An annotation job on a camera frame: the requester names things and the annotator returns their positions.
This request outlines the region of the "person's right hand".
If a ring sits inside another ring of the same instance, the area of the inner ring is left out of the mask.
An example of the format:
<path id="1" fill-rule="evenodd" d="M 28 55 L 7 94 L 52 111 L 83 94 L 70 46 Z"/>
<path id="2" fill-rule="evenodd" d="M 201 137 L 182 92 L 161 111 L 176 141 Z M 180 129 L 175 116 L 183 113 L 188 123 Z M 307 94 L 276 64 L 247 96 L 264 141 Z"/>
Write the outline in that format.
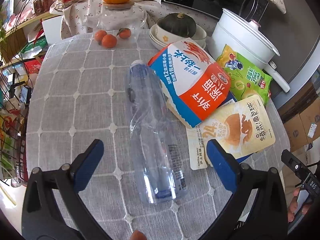
<path id="1" fill-rule="evenodd" d="M 300 192 L 300 188 L 297 188 L 294 190 L 293 198 L 292 198 L 291 203 L 289 204 L 289 207 L 288 207 L 287 218 L 288 218 L 289 223 L 291 223 L 295 218 L 295 211 L 298 207 L 297 199 L 298 199 L 299 192 Z M 303 215 L 305 215 L 308 212 L 308 210 L 310 209 L 310 206 L 311 206 L 311 204 L 305 204 L 302 207 L 302 214 Z"/>

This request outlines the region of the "person's left hand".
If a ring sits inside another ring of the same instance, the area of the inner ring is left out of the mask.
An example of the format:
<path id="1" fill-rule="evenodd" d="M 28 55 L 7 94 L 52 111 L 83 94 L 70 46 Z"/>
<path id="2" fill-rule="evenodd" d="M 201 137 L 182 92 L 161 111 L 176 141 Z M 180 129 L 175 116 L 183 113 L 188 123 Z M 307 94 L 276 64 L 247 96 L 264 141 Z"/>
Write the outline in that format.
<path id="1" fill-rule="evenodd" d="M 130 236 L 130 240 L 147 240 L 147 237 L 144 235 L 144 233 L 135 230 Z"/>

